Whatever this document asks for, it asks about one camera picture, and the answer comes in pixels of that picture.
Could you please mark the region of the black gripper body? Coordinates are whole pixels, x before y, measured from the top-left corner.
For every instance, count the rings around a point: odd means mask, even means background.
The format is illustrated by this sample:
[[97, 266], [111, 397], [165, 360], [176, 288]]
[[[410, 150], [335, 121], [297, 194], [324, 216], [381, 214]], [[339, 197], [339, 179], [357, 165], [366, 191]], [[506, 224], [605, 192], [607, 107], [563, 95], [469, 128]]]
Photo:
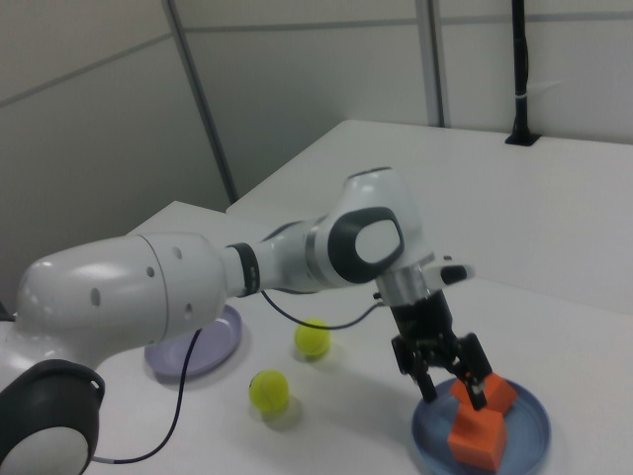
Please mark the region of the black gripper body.
[[453, 361], [453, 318], [444, 293], [438, 291], [412, 305], [390, 308], [401, 336], [427, 365], [449, 367]]

